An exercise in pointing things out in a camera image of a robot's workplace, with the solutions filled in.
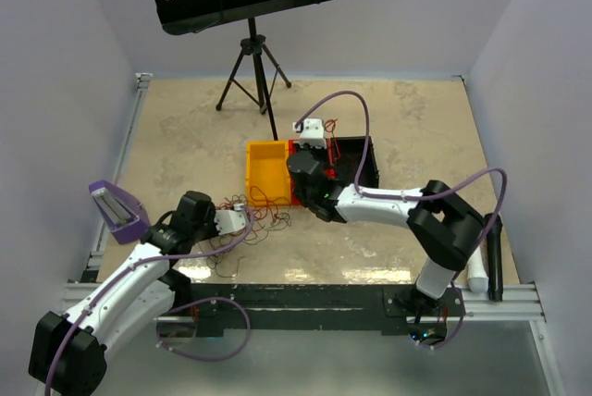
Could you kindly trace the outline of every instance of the table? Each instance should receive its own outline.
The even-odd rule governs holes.
[[[241,83],[255,92],[252,82]],[[118,185],[144,203],[153,223],[176,208],[189,190],[205,192],[215,203],[245,193],[246,144],[272,140],[271,130],[267,116],[236,87],[224,109],[216,112],[224,84],[152,81]],[[279,83],[272,98],[279,139],[295,138],[291,123],[340,90],[357,91],[368,103],[381,188],[422,187],[430,179],[452,186],[486,166],[460,80],[294,80],[291,89]],[[363,110],[352,96],[331,100],[314,117],[336,118],[337,136],[364,135]],[[496,200],[489,178],[461,196],[483,214],[491,212]],[[216,271],[204,259],[181,261],[175,268],[193,282],[410,283],[426,259],[409,230],[374,223],[328,224],[301,208],[291,208],[290,217],[291,227],[270,231],[256,245],[239,245]],[[109,236],[98,281],[133,246],[118,245]],[[502,247],[504,281],[519,283],[505,233]],[[193,248],[199,249],[208,249],[207,242]]]

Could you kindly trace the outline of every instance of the tripod stand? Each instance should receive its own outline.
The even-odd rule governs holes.
[[[216,111],[222,110],[222,104],[224,103],[224,99],[230,89],[232,83],[236,84],[241,91],[246,93],[251,100],[253,100],[259,106],[259,112],[263,115],[265,112],[269,115],[269,124],[271,125],[271,131],[274,136],[274,140],[278,139],[278,130],[276,130],[276,121],[274,120],[274,112],[271,107],[271,94],[274,91],[274,86],[276,85],[276,78],[278,74],[286,83],[286,87],[290,88],[292,83],[284,74],[284,71],[279,66],[279,63],[276,61],[274,56],[271,55],[269,49],[265,45],[265,36],[264,35],[257,35],[257,27],[255,25],[255,18],[248,19],[249,21],[249,38],[245,38],[244,40],[240,41],[240,54],[237,62],[230,73],[230,77],[228,78],[228,82],[226,83],[226,87],[224,88],[224,92],[222,92],[222,96],[216,105]],[[271,61],[274,68],[276,68],[276,73],[274,74],[274,79],[271,83],[271,89],[267,89],[267,80],[265,79],[265,71],[263,68],[263,60],[261,59],[261,54],[265,52],[269,60]],[[242,59],[245,56],[253,56],[253,66],[255,69],[255,83],[257,85],[257,98],[253,97],[251,93],[249,93],[240,83],[238,83],[235,79],[237,75],[237,71],[239,70],[239,66],[241,65]]]

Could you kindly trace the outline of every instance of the wall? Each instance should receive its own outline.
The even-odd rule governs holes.
[[[240,22],[169,36],[154,0],[99,1],[134,68],[157,76],[227,76],[248,35]],[[449,77],[468,72],[509,1],[335,0],[258,24],[292,75]]]
[[[0,382],[32,394],[37,320],[78,278],[99,216],[134,74],[97,0],[0,0]]]
[[[469,76],[491,165],[510,178],[503,217],[523,280],[535,280],[572,395],[592,354],[592,0],[512,0]]]

